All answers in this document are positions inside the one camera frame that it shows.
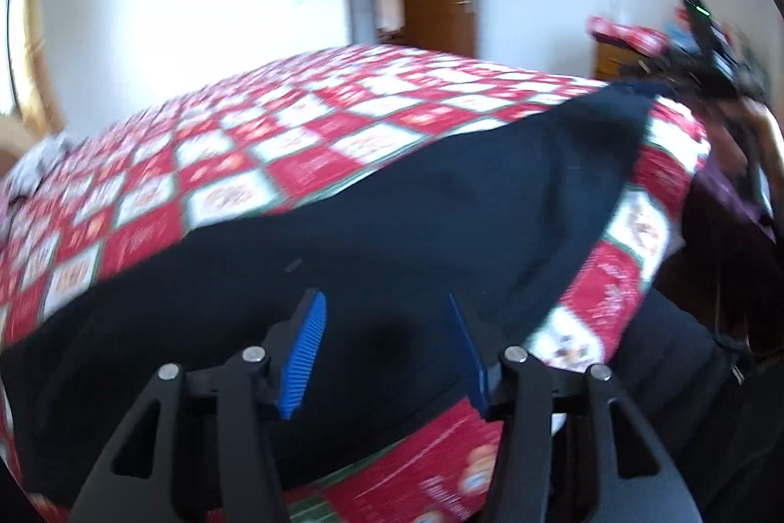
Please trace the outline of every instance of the ribbed blue pad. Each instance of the ribbed blue pad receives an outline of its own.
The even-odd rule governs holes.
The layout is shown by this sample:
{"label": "ribbed blue pad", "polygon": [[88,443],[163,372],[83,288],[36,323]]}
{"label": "ribbed blue pad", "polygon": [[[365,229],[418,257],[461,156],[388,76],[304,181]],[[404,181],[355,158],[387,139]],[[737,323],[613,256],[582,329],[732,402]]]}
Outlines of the ribbed blue pad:
{"label": "ribbed blue pad", "polygon": [[452,339],[458,356],[460,374],[463,376],[465,394],[480,416],[487,417],[490,412],[488,369],[479,356],[476,345],[471,339],[468,327],[460,312],[455,296],[449,294],[449,315]]}
{"label": "ribbed blue pad", "polygon": [[302,404],[326,326],[327,299],[323,293],[316,293],[289,359],[281,367],[281,392],[277,410],[285,420],[291,419],[294,411]]}

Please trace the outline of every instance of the silver screw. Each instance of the silver screw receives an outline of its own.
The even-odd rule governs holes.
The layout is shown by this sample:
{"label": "silver screw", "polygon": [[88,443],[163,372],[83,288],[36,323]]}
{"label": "silver screw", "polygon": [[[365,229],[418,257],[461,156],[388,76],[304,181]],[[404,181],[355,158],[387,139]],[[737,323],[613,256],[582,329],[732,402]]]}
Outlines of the silver screw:
{"label": "silver screw", "polygon": [[177,364],[164,364],[158,369],[158,377],[165,382],[170,382],[176,379],[179,374],[179,366]]}
{"label": "silver screw", "polygon": [[528,351],[522,346],[510,346],[505,351],[503,351],[503,356],[509,361],[522,364],[525,360],[528,359]]}
{"label": "silver screw", "polygon": [[598,379],[600,382],[606,382],[613,376],[613,371],[610,370],[609,366],[597,364],[590,367],[590,376],[594,379]]}
{"label": "silver screw", "polygon": [[242,351],[242,359],[249,364],[255,364],[258,361],[262,361],[266,356],[267,351],[261,346],[250,346]]}

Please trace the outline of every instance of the curtain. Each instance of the curtain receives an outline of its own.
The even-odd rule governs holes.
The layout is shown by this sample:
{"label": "curtain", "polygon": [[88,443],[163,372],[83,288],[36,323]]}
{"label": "curtain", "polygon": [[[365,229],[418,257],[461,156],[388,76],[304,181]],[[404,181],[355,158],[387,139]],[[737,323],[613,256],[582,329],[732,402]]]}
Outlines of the curtain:
{"label": "curtain", "polygon": [[11,0],[9,45],[22,122],[37,138],[64,126],[44,57],[39,0]]}

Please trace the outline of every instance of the person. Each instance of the person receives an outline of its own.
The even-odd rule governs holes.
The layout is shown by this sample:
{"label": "person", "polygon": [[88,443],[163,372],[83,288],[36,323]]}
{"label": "person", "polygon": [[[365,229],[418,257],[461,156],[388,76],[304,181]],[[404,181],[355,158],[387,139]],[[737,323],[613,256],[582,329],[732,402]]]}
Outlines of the person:
{"label": "person", "polygon": [[701,116],[723,167],[746,164],[723,135],[723,118],[756,141],[775,240],[696,179],[685,202],[677,266],[668,274],[664,265],[611,366],[672,455],[705,522],[767,523],[780,520],[784,506],[784,364],[761,366],[747,343],[708,330],[687,311],[694,311],[695,291],[712,288],[708,306],[746,314],[750,326],[762,323],[768,335],[784,332],[784,138],[762,103],[716,105]]}

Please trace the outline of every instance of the bed sheet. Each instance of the bed sheet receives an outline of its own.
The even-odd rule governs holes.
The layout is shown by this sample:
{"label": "bed sheet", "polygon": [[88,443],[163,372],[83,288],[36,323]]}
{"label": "bed sheet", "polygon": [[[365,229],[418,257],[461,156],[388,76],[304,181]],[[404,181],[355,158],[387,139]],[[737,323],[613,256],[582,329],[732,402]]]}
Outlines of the bed sheet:
{"label": "bed sheet", "polygon": [[[148,109],[83,143],[15,217],[0,258],[0,348],[191,229],[327,198],[444,136],[502,126],[602,86],[357,46],[270,63]],[[528,340],[532,352],[575,370],[609,358],[707,151],[688,111],[656,102],[605,236]],[[0,452],[20,476],[2,398]],[[463,402],[378,458],[289,493],[293,520],[464,520],[484,499],[498,437]],[[50,521],[64,520],[64,510],[34,502]]]}

